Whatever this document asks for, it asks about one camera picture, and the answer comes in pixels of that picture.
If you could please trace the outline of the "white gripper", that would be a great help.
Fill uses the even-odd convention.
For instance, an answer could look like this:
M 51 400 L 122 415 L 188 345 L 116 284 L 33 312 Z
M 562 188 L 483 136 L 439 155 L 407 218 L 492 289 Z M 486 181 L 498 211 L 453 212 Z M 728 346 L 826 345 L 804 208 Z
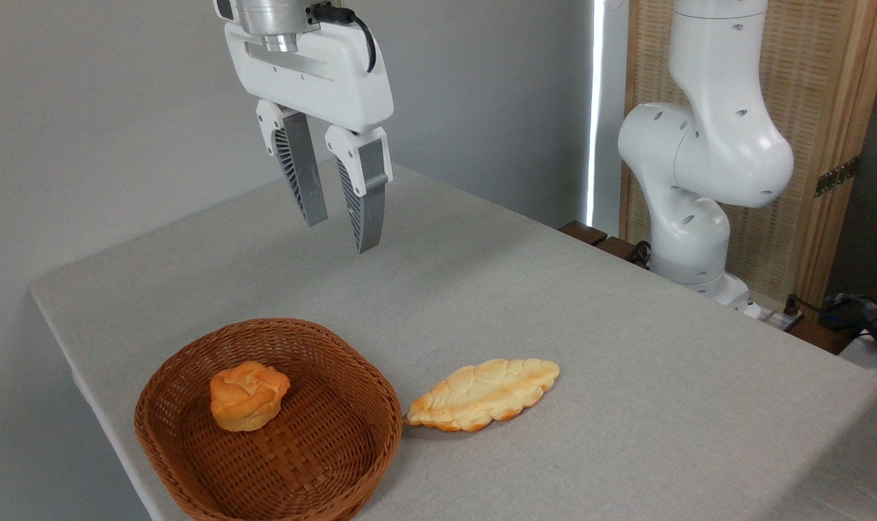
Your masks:
M 336 157 L 357 250 L 371 250 L 380 242 L 386 185 L 394 179 L 379 127 L 394 112 L 382 57 L 369 72 L 367 41 L 356 25 L 323 23 L 300 34 L 290 53 L 269 51 L 232 22 L 224 32 L 241 85 L 265 99 L 256 108 L 264 144 L 308 226 L 325 221 L 327 210 L 305 114 L 335 124 L 325 134 L 327 148 Z

